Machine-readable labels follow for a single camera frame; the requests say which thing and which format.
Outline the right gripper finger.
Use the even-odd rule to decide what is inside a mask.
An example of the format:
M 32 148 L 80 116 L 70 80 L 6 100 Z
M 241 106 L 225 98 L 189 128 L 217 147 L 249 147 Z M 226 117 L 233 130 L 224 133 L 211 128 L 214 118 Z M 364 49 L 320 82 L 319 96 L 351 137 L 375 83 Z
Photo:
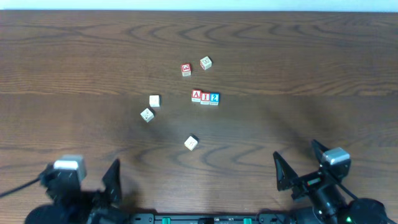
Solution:
M 278 153 L 273 153 L 276 169 L 277 190 L 287 190 L 295 186 L 295 180 L 298 179 L 297 173 L 291 168 L 286 160 Z
M 315 157 L 317 158 L 318 162 L 322 161 L 323 153 L 329 150 L 326 146 L 315 139 L 311 140 L 311 147 L 314 150 Z

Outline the yellow wooden block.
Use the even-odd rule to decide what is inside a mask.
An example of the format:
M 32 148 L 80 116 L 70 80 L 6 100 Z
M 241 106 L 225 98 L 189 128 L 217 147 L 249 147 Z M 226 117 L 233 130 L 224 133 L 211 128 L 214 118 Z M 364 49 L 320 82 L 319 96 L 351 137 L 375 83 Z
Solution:
M 151 107 L 159 107 L 160 106 L 160 96 L 159 95 L 150 95 L 149 96 L 149 104 Z

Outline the blue number 2 block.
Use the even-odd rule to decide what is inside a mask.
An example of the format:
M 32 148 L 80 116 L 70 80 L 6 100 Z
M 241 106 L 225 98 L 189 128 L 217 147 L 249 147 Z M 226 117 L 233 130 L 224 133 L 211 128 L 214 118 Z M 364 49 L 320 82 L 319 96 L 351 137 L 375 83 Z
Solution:
M 218 106 L 219 102 L 220 102 L 220 94 L 219 93 L 210 93 L 209 105 Z

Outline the red letter I block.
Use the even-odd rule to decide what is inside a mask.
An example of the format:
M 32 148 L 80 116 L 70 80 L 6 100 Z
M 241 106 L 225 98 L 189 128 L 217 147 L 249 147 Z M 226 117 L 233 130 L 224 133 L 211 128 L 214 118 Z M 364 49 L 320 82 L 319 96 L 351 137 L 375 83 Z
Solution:
M 210 104 L 210 93 L 205 93 L 205 92 L 201 93 L 200 104 L 201 105 L 209 105 Z

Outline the red letter A block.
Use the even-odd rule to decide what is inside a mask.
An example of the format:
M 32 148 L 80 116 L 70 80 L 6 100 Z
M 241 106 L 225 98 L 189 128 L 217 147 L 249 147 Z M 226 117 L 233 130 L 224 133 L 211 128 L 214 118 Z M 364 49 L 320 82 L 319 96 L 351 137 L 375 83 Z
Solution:
M 200 103 L 201 102 L 201 90 L 192 90 L 191 100 L 192 100 L 192 102 Z

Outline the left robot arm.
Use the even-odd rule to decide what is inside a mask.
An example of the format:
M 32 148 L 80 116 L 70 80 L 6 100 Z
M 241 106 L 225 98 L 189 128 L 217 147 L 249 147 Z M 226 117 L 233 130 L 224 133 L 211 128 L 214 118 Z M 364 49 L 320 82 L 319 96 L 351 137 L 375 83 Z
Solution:
M 64 155 L 49 164 L 39 180 L 53 203 L 33 209 L 24 223 L 129 223 L 129 215 L 117 207 L 122 200 L 120 160 L 116 159 L 103 176 L 104 190 L 82 190 L 85 177 L 85 160 L 81 155 Z

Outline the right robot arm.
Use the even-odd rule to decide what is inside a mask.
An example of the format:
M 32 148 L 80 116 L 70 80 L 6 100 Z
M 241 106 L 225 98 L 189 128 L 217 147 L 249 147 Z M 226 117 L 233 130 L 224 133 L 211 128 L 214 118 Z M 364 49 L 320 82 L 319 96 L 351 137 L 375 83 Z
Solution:
M 277 190 L 291 190 L 292 199 L 308 197 L 310 208 L 290 212 L 282 223 L 323 224 L 385 224 L 393 223 L 383 203 L 371 198 L 359 198 L 342 184 L 349 174 L 351 157 L 341 147 L 327 148 L 311 141 L 319 162 L 317 171 L 299 176 L 278 153 L 273 153 Z

